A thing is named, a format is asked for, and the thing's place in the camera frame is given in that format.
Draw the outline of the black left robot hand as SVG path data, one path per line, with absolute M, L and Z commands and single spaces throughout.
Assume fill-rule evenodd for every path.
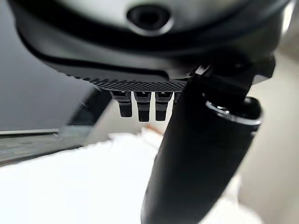
M 143 224 L 197 224 L 263 120 L 248 97 L 275 69 L 290 0 L 11 0 L 17 33 L 49 67 L 110 92 L 123 117 L 172 116 L 143 200 Z

